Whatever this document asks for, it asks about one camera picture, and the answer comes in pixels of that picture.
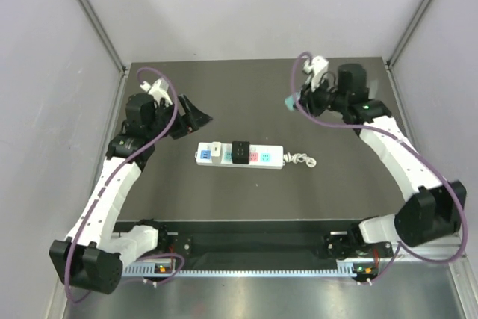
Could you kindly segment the teal charger block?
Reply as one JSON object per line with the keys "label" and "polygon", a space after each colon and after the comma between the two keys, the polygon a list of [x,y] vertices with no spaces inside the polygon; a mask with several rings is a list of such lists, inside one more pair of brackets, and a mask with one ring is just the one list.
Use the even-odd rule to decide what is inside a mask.
{"label": "teal charger block", "polygon": [[299,97],[290,95],[285,99],[285,106],[289,111],[296,111]]}

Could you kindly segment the white cube adapter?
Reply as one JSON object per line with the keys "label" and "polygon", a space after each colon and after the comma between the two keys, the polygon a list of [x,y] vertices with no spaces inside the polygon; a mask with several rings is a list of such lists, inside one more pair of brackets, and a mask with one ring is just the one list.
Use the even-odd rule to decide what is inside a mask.
{"label": "white cube adapter", "polygon": [[221,142],[214,141],[211,143],[211,160],[219,161],[221,159],[222,144]]}

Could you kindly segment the white power strip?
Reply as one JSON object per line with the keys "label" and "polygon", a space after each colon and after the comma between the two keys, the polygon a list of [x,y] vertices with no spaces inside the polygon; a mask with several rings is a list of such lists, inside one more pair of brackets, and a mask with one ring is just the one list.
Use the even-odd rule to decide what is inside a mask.
{"label": "white power strip", "polygon": [[211,160],[211,143],[198,143],[195,160],[200,166],[212,167],[236,167],[236,168],[257,168],[277,169],[284,166],[284,148],[277,145],[255,145],[249,148],[249,164],[233,164],[231,157],[232,144],[221,143],[222,153],[219,161]]}

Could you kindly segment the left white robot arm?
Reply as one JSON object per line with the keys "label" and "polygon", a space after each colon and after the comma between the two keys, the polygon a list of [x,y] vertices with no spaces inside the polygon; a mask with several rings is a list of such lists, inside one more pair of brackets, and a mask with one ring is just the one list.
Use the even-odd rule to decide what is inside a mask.
{"label": "left white robot arm", "polygon": [[169,238],[154,220],[141,220],[121,238],[114,226],[133,184],[163,137],[188,136],[212,121],[185,95],[138,93],[128,98],[120,132],[108,144],[102,171],[83,213],[63,240],[55,240],[49,257],[66,289],[111,294],[125,267],[143,254],[164,255]]}

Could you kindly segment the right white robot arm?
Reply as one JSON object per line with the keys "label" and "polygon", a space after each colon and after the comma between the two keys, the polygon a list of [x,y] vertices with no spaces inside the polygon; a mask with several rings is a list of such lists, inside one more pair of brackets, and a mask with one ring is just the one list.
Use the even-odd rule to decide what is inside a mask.
{"label": "right white robot arm", "polygon": [[460,230],[466,190],[459,181],[445,182],[416,156],[391,111],[370,94],[361,64],[343,64],[331,75],[325,58],[303,65],[308,76],[294,96],[304,111],[318,117],[324,111],[341,115],[358,138],[378,156],[397,183],[405,201],[396,214],[371,217],[350,230],[350,250],[367,255],[376,243],[400,241],[408,247],[453,235]]}

